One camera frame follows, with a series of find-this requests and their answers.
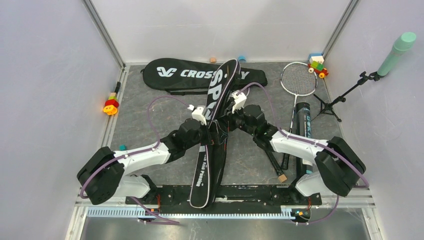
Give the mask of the black sport racket bag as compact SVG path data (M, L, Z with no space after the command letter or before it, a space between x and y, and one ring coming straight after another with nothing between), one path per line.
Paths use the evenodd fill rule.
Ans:
M218 67L209 83L203 111L206 131L199 146L188 199L195 209L204 209L213 204L222 182L229 134L229 124L225 122L224 115L240 72L241 65L236 59L227 60Z

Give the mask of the black crossway racket bag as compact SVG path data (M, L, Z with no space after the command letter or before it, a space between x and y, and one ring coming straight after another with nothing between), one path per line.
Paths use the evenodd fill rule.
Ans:
M151 89L166 91L168 94L204 95L207 94L214 73L223 65L176 58L159 58L149 62L140 71L142 80ZM236 79L231 83L231 92L239 91L246 85L256 82L263 87L268 85L266 73L260 69L241 67Z

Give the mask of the black shuttlecock tube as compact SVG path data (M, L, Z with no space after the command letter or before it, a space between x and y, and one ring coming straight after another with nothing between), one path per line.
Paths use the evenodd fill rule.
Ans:
M294 109L295 134L311 138L311 112L310 104L307 102L298 102ZM296 158L296 176L298 178L305 174L313 172L313 162L311 160Z

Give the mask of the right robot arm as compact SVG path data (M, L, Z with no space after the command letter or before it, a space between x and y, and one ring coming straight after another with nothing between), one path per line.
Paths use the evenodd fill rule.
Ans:
M313 139L282 130L268 123L260 106L254 104L231 110L225 116L231 130L248 133L259 148L316 165L317 171L304 174L289 189L289 199L295 204L302 204L310 196L327 191L346 197L357 187L359 180L363 181L363 188L369 187L364 178L365 164L341 137Z

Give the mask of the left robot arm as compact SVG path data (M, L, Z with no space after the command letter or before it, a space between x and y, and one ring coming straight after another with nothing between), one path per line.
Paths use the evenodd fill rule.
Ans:
M131 179L129 174L174 162L195 145L216 145L218 133L216 121L207 126L188 118L178 129L151 145L124 151L112 151L109 146L103 146L77 173L80 197L89 199L93 205L103 204L113 196L136 197L151 204L157 198L157 190L145 177Z

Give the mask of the white frame racket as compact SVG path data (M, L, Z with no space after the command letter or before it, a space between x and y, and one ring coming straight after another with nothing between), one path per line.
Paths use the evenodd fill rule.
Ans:
M255 137L253 138L253 141L256 143L256 145L259 148L261 148L262 150L264 150L264 152L266 153L266 155L267 155L267 157L268 157L268 159L269 159L272 167L274 168L277 176L283 175L284 174L284 171L282 170L282 168L280 167L279 163L277 162L277 160L276 160L276 158L275 158L275 156L273 154L273 151L267 146L267 144L264 141L262 141L262 140L260 140L258 138L255 138Z

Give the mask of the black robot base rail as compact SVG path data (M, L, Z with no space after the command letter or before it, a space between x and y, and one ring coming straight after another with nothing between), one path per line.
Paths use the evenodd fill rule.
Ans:
M305 197L284 185L221 185L215 200L205 208L189 204L191 186L160 185L139 201L147 205L159 205L161 214L277 214L281 206L320 206L320 193Z

